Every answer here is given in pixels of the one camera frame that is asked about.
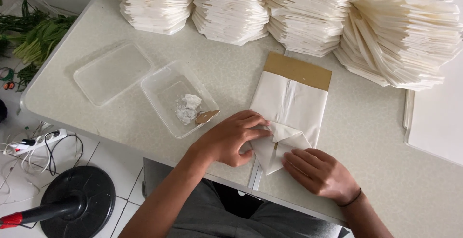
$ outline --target clear plastic box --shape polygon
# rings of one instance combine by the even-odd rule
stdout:
[[[143,79],[142,90],[161,120],[176,138],[183,138],[200,128],[192,121],[184,125],[176,115],[177,100],[185,94],[193,94],[202,99],[199,111],[215,111],[218,105],[198,77],[182,60],[176,60]]]
[[[74,72],[74,80],[95,106],[117,98],[153,68],[132,42],[123,44]]]

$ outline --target folded paper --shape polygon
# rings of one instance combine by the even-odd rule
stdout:
[[[285,152],[316,147],[331,74],[303,61],[269,54],[250,107],[271,122],[272,137],[251,141],[265,175],[282,168]]]

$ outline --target brown cardboard sheet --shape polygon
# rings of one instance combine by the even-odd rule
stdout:
[[[304,61],[270,52],[263,70],[293,81],[328,91],[332,71]]]

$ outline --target white table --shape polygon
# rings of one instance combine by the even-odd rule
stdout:
[[[73,73],[131,40],[158,69],[185,60],[221,113],[188,137],[170,134],[140,86],[101,108],[88,101]],[[21,99],[35,117],[128,152],[174,166],[188,146],[214,124],[249,108],[269,51],[284,53],[272,36],[239,47],[206,40],[191,20],[172,36],[133,29],[116,0],[92,0]],[[405,91],[348,72],[333,54],[289,55],[333,71],[318,148],[343,163],[396,237],[463,237],[463,168],[403,144]],[[284,170],[261,176],[258,163],[238,168],[213,164],[206,177],[244,192],[345,224],[339,209],[316,197]]]

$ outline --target white tile floor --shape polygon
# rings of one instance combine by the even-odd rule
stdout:
[[[116,238],[144,201],[141,194],[143,158],[85,136],[78,136],[84,145],[83,155],[78,165],[88,164],[101,168],[111,177],[116,188],[117,197],[113,214],[96,237]],[[75,145],[75,137],[68,137],[61,141],[53,152],[58,174],[72,168],[77,161]],[[35,152],[35,155],[38,156],[44,156],[45,154],[45,149]],[[21,168],[21,161],[21,159],[16,159],[12,155],[2,155],[0,153],[0,170],[2,173],[0,176],[0,204],[6,203],[0,205],[0,217],[40,205],[43,192],[55,178],[55,176],[50,175],[48,170],[38,176],[27,175]],[[11,188],[10,193],[8,193],[5,178]],[[0,237],[44,238],[45,235],[40,228],[40,224],[37,224],[33,229],[23,227],[2,229],[0,230]]]

